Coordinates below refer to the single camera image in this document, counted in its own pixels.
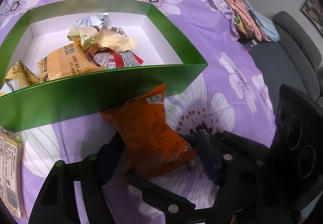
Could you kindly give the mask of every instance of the framed picture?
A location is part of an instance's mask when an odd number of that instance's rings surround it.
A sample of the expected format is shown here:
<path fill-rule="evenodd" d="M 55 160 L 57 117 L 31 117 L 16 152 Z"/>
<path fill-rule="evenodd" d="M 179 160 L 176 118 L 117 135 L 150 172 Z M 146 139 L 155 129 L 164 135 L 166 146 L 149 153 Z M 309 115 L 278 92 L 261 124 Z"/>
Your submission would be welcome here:
<path fill-rule="evenodd" d="M 302 11 L 323 36 L 323 9 L 318 0 L 308 0 L 303 6 Z"/>

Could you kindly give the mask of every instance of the red and white snack package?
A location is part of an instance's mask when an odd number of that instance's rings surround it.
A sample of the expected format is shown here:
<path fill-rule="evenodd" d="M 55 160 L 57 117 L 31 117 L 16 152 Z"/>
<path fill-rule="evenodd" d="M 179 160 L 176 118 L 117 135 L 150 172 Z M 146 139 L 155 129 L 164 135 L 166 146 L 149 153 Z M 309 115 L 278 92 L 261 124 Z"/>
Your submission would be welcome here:
<path fill-rule="evenodd" d="M 131 51 L 105 50 L 92 54 L 91 57 L 96 64 L 105 69 L 138 67 L 143 63 L 143 60 Z"/>

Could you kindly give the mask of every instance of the metal bolt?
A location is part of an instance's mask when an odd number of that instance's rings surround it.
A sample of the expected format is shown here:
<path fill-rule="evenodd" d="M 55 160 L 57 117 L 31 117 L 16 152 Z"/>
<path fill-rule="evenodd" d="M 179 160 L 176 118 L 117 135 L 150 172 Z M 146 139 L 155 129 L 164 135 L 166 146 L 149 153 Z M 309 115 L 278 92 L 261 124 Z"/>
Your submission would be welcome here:
<path fill-rule="evenodd" d="M 175 214 L 175 213 L 178 212 L 178 210 L 179 210 L 179 208 L 178 208 L 178 206 L 176 204 L 171 204 L 171 205 L 168 206 L 168 211 L 170 213 Z"/>
<path fill-rule="evenodd" d="M 63 160 L 56 161 L 55 166 L 60 167 L 63 166 L 65 162 Z"/>
<path fill-rule="evenodd" d="M 223 155 L 223 158 L 224 158 L 225 160 L 232 160 L 232 159 L 233 159 L 233 157 L 232 157 L 230 154 L 224 154 L 224 155 Z"/>
<path fill-rule="evenodd" d="M 262 166 L 264 166 L 266 163 L 265 163 L 263 160 L 258 159 L 258 160 L 256 161 L 256 164 L 257 164 L 259 167 L 262 167 Z"/>
<path fill-rule="evenodd" d="M 96 154 L 88 155 L 88 160 L 96 160 Z"/>

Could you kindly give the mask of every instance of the pile of clothes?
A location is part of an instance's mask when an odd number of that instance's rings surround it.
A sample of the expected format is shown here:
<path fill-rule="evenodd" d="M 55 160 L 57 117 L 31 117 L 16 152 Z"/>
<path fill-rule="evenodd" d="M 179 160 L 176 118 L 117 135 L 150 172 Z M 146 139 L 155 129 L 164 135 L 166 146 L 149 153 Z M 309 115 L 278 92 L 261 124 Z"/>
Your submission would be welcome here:
<path fill-rule="evenodd" d="M 234 24 L 240 35 L 246 39 L 255 37 L 259 41 L 280 40 L 274 23 L 254 11 L 248 0 L 224 0 L 229 8 L 235 12 Z"/>

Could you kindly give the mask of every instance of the yellow snack package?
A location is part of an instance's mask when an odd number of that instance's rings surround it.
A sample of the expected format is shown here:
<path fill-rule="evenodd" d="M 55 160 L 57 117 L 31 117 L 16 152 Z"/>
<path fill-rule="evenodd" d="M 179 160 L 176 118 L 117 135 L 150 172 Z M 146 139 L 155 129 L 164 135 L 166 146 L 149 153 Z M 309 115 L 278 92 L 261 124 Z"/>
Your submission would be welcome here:
<path fill-rule="evenodd" d="M 129 150 L 128 169 L 152 179 L 186 164 L 195 149 L 165 122 L 165 85 L 101 115 L 119 131 Z"/>
<path fill-rule="evenodd" d="M 25 88 L 39 83 L 39 78 L 35 76 L 20 60 L 12 67 L 4 79 L 12 91 Z"/>
<path fill-rule="evenodd" d="M 107 25 L 74 27 L 67 37 L 89 54 L 107 49 L 124 52 L 135 49 L 138 44 L 138 41 L 128 37 L 122 28 Z"/>
<path fill-rule="evenodd" d="M 104 67 L 91 63 L 81 46 L 76 43 L 53 51 L 37 65 L 41 73 L 40 82 L 105 70 Z"/>
<path fill-rule="evenodd" d="M 16 133 L 0 128 L 0 197 L 19 219 L 25 215 L 20 178 L 22 147 Z"/>

